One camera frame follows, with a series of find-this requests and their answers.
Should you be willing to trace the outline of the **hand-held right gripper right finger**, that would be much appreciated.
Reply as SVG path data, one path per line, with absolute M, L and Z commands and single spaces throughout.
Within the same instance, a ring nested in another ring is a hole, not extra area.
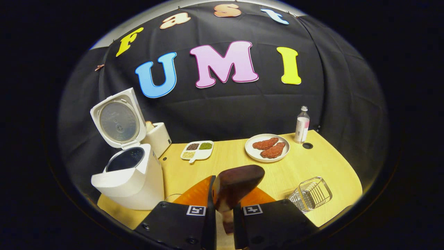
M 240 250 L 307 250 L 319 229 L 288 199 L 254 188 L 234 208 L 234 244 Z

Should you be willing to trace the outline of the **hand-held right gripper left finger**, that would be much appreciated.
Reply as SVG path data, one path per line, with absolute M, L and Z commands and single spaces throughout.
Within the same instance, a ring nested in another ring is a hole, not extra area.
M 205 179 L 207 204 L 184 205 L 162 201 L 134 229 L 149 250 L 215 250 L 217 230 L 211 186 L 215 175 Z

